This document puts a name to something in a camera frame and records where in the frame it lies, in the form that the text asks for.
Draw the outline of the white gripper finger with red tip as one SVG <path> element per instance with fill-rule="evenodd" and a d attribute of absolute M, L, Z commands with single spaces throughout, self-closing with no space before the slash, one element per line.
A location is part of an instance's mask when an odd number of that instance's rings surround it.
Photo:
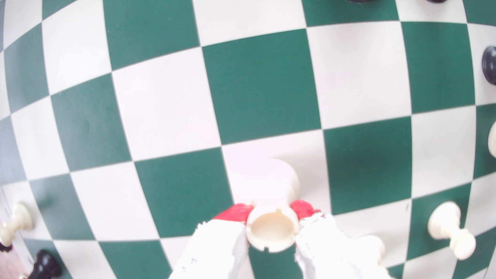
<path fill-rule="evenodd" d="M 236 278 L 249 253 L 246 221 L 253 209 L 235 204 L 200 223 L 169 278 Z"/>
<path fill-rule="evenodd" d="M 348 237 L 332 214 L 304 200 L 290 208 L 299 219 L 294 257 L 304 278 L 391 278 L 379 265 L 381 250 Z"/>

